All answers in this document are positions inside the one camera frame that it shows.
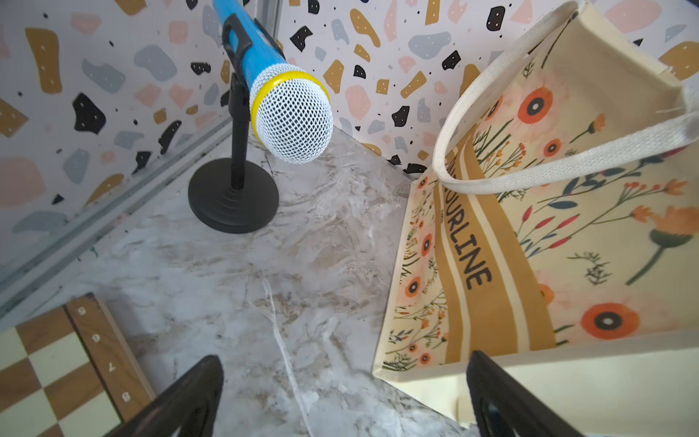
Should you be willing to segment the blue toy microphone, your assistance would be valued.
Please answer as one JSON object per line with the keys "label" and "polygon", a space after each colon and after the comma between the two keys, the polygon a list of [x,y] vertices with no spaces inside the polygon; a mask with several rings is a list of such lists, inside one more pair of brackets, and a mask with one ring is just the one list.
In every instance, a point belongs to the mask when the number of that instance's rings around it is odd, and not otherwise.
{"label": "blue toy microphone", "polygon": [[251,126],[274,156],[293,164],[316,160],[333,133],[329,93],[317,78],[286,61],[262,24],[238,1],[215,1],[221,37],[249,89]]}

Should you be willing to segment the wooden chessboard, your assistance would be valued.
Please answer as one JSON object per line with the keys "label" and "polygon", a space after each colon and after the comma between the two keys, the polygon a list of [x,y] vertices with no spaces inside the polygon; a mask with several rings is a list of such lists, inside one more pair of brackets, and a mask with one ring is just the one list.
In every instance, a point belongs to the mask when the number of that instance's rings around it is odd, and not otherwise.
{"label": "wooden chessboard", "polygon": [[1,333],[4,436],[107,436],[155,397],[92,293]]}

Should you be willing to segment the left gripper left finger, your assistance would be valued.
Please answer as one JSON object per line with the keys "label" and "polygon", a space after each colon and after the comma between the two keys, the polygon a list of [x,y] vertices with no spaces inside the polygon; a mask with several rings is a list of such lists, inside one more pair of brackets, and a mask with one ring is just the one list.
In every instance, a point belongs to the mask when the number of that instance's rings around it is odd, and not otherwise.
{"label": "left gripper left finger", "polygon": [[217,355],[201,359],[112,436],[211,437],[224,384]]}

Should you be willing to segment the cream floral canvas bag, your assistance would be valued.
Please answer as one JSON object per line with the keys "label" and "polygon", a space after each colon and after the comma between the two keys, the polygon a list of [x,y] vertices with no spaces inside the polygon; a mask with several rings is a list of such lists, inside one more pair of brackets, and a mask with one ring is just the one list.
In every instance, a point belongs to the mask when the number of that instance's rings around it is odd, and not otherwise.
{"label": "cream floral canvas bag", "polygon": [[582,433],[698,433],[698,8],[568,1],[411,185],[372,374],[465,427],[483,353]]}

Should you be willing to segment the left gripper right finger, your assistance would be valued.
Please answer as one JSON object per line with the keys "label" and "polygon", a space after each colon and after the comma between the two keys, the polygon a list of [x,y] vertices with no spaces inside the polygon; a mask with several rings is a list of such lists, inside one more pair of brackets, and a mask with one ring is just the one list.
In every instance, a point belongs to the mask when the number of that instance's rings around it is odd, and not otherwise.
{"label": "left gripper right finger", "polygon": [[482,351],[471,354],[466,379],[482,436],[583,436]]}

